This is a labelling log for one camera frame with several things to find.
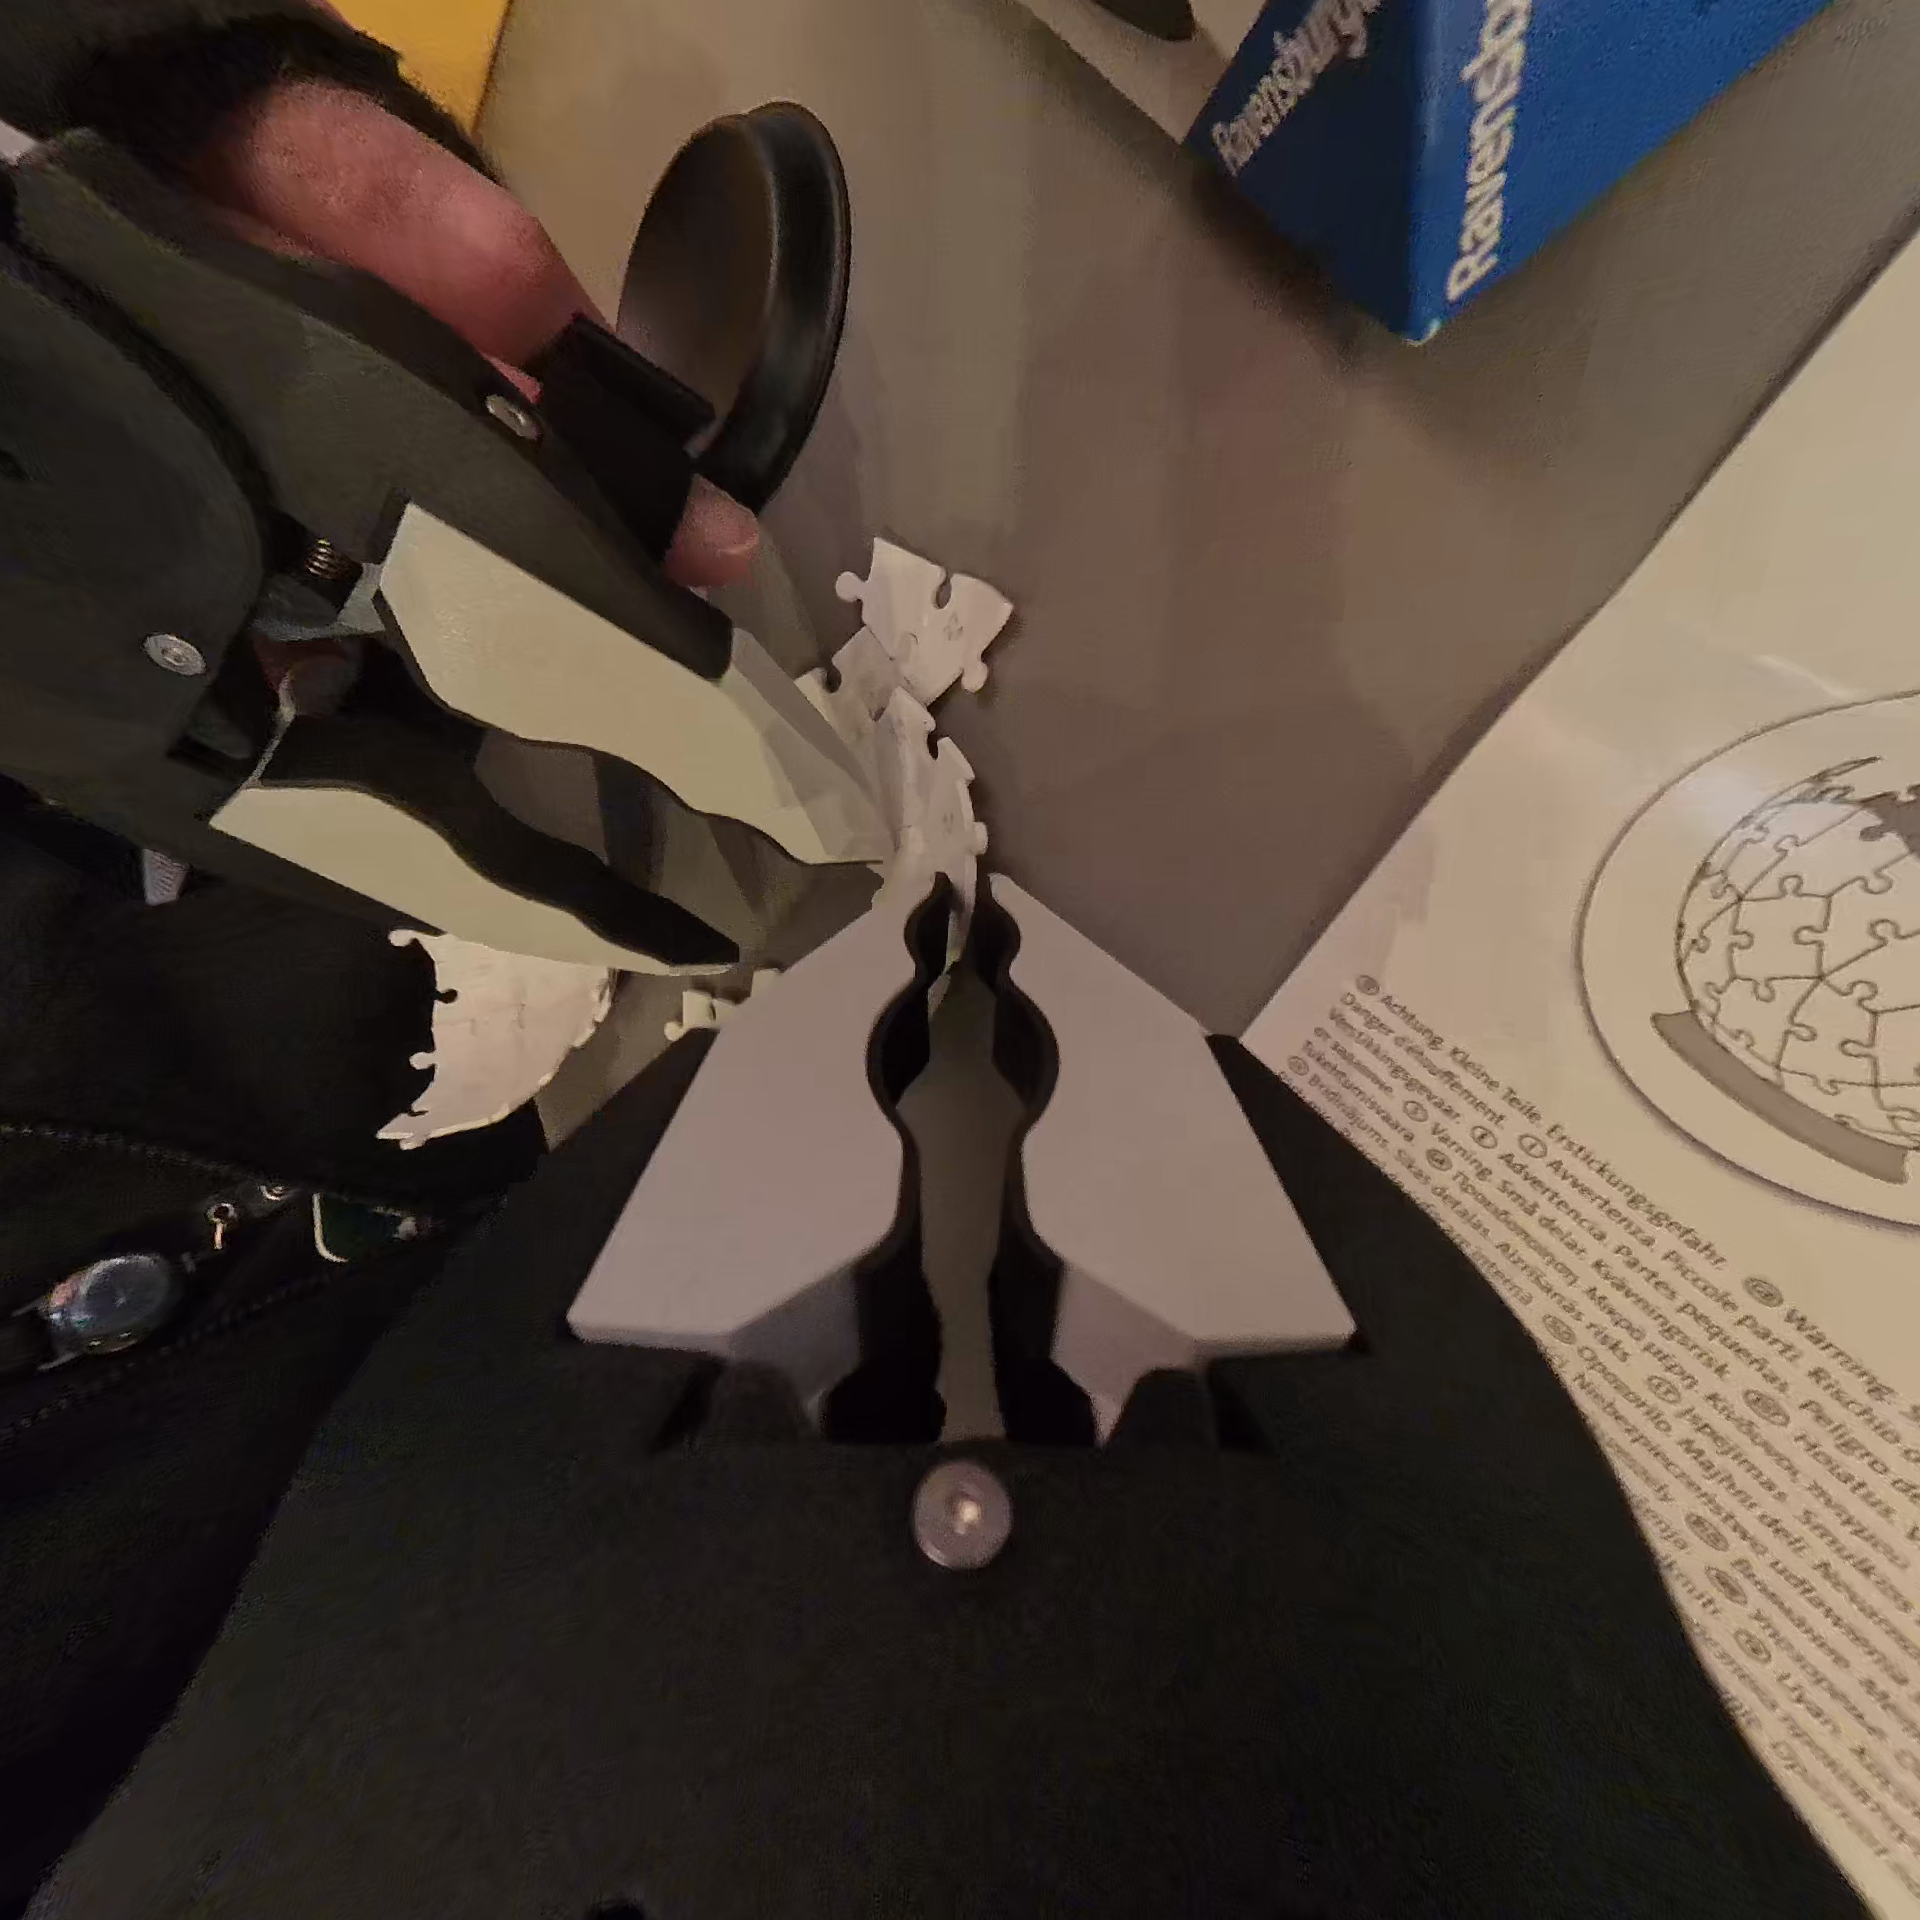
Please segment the white partly built puzzle ball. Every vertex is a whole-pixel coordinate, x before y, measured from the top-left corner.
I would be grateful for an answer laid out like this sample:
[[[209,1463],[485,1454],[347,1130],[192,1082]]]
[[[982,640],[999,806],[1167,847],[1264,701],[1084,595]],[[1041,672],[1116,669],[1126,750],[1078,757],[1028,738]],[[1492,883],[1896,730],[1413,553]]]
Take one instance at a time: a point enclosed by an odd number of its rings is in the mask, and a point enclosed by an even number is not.
[[[910,880],[943,873],[960,895],[955,917],[966,925],[989,837],[974,811],[971,767],[937,734],[932,709],[955,689],[982,690],[987,653],[1013,603],[989,583],[881,537],[871,545],[865,574],[840,574],[835,592],[857,606],[860,627],[828,665],[799,677],[799,690],[879,783],[896,850],[878,864],[878,902],[887,906]],[[777,960],[772,933],[753,933],[742,963],[693,975],[608,957],[502,952],[441,930],[395,930],[391,944],[421,952],[433,986],[428,1039],[408,1059],[423,1088],[374,1131],[407,1153],[488,1130],[536,1102],[623,993],[660,1018],[668,1040],[679,1040],[726,1022],[791,969]]]

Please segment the yellow panel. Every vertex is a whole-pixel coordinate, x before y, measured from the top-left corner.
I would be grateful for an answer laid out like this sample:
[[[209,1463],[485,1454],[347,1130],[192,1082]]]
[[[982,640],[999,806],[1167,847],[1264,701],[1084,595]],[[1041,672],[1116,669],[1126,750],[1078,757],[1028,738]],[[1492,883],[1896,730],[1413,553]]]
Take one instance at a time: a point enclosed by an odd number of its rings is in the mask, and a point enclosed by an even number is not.
[[[423,6],[416,70],[423,87],[472,131],[488,96],[496,49],[511,16],[511,3]]]

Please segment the person's left hand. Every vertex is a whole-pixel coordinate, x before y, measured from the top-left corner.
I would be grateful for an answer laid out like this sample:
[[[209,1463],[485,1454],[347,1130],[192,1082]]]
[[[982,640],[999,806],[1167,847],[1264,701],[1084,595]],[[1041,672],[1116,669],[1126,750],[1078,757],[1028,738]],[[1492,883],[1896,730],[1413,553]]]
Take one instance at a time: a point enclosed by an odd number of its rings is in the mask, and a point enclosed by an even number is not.
[[[508,189],[347,87],[270,87],[182,171],[246,238],[388,285],[533,399],[567,326],[605,320]]]

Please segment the blue puzzle box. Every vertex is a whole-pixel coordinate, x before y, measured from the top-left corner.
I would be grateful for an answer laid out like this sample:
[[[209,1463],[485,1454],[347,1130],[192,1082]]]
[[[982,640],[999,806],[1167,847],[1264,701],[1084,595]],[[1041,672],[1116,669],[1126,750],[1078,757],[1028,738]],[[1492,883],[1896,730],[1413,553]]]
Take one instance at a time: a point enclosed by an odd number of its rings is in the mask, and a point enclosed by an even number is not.
[[[1184,147],[1420,346],[1822,10],[1265,6]]]

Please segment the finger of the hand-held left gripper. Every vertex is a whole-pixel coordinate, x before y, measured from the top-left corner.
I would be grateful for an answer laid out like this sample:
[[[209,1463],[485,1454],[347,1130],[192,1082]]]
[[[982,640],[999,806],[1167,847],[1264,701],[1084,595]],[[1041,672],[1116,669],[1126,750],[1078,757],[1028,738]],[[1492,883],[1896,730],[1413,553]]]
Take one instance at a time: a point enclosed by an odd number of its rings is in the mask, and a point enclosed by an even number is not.
[[[388,717],[280,722],[208,826],[252,850],[500,954],[627,973],[723,973],[737,946],[683,906],[529,827],[472,747]]]
[[[822,864],[879,864],[896,833],[878,781],[759,642],[723,627],[707,679],[416,504],[377,602],[433,698],[479,726],[596,752],[679,802]]]

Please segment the black round puzzle stand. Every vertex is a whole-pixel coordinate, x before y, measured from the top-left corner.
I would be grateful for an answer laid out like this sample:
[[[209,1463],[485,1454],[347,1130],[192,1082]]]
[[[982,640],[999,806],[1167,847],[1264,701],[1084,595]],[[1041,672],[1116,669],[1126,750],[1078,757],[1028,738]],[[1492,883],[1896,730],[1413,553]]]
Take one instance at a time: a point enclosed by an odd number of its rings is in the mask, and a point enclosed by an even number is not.
[[[699,475],[751,512],[780,493],[822,409],[851,267],[846,169],[798,104],[713,120],[640,215],[615,336],[679,394]]]

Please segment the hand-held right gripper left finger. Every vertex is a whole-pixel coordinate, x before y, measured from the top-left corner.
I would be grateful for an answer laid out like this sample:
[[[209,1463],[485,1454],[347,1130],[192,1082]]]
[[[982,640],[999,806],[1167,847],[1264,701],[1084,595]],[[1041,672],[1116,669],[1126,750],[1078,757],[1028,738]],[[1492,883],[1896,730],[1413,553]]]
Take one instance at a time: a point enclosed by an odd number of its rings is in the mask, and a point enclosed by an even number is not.
[[[947,875],[878,896],[707,1035],[567,1310],[579,1339],[759,1367],[838,1443],[941,1435],[900,1102],[928,1069],[955,904]]]

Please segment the white printed instruction sheet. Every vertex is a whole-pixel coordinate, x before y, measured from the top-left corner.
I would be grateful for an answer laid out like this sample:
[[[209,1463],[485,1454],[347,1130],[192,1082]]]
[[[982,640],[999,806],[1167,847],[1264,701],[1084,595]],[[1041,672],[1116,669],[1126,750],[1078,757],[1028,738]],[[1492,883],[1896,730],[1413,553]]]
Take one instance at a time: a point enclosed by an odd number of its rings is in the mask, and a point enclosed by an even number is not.
[[[1918,246],[1244,1031],[1517,1307],[1918,1906]]]

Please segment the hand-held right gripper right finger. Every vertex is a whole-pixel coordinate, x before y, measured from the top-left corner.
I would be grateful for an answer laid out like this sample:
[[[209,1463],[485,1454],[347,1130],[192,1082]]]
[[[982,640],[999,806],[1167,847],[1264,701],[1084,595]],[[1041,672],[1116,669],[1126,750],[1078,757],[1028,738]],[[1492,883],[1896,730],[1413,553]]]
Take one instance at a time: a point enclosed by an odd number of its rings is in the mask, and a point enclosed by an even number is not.
[[[1351,1346],[1216,1039],[1007,878],[971,957],[1016,1105],[989,1272],[1006,1438],[1094,1447],[1151,1376]]]

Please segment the person's left forearm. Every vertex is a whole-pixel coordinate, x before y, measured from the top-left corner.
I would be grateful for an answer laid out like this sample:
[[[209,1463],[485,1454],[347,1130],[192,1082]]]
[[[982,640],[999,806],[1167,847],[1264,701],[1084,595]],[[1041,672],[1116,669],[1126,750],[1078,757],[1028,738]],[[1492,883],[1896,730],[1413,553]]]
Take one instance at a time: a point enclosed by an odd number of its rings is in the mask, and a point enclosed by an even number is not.
[[[275,87],[318,82],[486,171],[392,49],[305,3],[5,3],[3,120],[32,141],[96,133],[177,171]]]

